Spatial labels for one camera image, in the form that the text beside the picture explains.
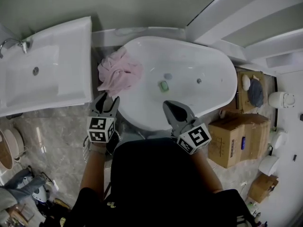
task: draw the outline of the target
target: sink basin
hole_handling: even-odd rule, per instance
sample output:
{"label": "sink basin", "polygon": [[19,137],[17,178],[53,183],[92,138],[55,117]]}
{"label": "sink basin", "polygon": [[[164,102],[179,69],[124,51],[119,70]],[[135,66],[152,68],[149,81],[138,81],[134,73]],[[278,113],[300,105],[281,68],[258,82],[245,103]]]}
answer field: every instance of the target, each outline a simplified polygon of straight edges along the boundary
{"label": "sink basin", "polygon": [[[236,93],[236,70],[219,50],[152,36],[136,38],[125,48],[144,72],[139,83],[117,95],[119,111],[141,129],[171,128],[162,108],[165,100],[186,104],[200,117],[228,104]],[[162,81],[169,87],[166,92],[159,88]]]}
{"label": "sink basin", "polygon": [[31,36],[27,54],[3,52],[0,116],[92,101],[90,38],[85,17]]}

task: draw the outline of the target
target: bathtub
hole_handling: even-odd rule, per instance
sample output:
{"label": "bathtub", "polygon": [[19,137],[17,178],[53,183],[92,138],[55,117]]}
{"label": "bathtub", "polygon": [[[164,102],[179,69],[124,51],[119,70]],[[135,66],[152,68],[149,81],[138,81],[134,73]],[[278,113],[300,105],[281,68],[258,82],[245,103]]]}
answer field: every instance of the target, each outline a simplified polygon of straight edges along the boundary
{"label": "bathtub", "polygon": [[[125,45],[144,67],[139,83],[121,91],[119,112],[134,126],[169,130],[165,100],[187,104],[197,117],[228,104],[235,96],[237,75],[221,51],[161,37],[139,37]],[[159,83],[166,81],[167,92]]]}

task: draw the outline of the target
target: tile floor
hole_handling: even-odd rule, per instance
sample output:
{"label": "tile floor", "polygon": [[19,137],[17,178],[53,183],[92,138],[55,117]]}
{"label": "tile floor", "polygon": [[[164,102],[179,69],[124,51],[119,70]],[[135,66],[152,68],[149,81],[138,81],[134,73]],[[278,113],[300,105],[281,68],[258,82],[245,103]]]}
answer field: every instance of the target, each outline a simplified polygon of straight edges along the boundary
{"label": "tile floor", "polygon": [[[274,78],[265,76],[268,94],[275,91]],[[271,119],[272,126],[275,121],[275,110],[268,104],[252,113],[259,113]],[[0,129],[15,127],[21,133],[27,153],[21,158],[21,165],[16,164],[12,171],[6,172],[2,179],[6,182],[21,166],[31,165],[37,172],[44,171],[56,184],[52,189],[52,198],[58,197],[73,206],[78,193],[82,174],[86,163],[83,159],[82,144],[87,136],[86,119],[89,114],[89,104],[69,106],[54,109],[44,109],[24,113],[19,118],[7,120],[0,118]],[[207,125],[219,118],[219,110],[215,110],[201,117]],[[169,132],[142,131],[128,122],[121,115],[117,116],[117,129],[125,140],[141,139],[142,137],[158,137],[169,135]],[[250,184],[258,174],[258,165],[261,159],[240,162],[225,169],[209,160],[212,168],[220,178],[224,189],[236,189],[245,199]],[[110,176],[110,163],[105,171],[105,185]],[[39,214],[33,219],[31,225],[43,219]]]}

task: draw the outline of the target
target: gray pants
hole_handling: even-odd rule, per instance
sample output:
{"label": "gray pants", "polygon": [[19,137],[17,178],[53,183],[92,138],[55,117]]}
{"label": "gray pants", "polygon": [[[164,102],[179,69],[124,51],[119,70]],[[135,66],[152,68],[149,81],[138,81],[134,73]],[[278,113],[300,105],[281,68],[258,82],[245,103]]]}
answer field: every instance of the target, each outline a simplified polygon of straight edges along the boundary
{"label": "gray pants", "polygon": [[23,169],[14,175],[12,179],[10,179],[3,186],[3,188],[9,191],[9,193],[13,195],[17,202],[20,202],[21,200],[31,196],[34,191],[45,184],[45,179],[43,177],[36,176],[23,188],[17,189],[18,185],[22,183],[23,178],[30,175],[31,172],[28,169]]}

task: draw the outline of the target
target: green sponge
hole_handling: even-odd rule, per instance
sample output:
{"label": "green sponge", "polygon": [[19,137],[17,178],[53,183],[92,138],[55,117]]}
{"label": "green sponge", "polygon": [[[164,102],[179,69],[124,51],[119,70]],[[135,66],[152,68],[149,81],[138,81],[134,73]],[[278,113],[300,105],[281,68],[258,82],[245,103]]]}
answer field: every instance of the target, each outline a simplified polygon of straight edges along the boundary
{"label": "green sponge", "polygon": [[162,93],[165,93],[165,92],[169,91],[169,86],[168,86],[166,81],[161,81],[159,83],[159,87],[160,87],[160,90],[161,90]]}

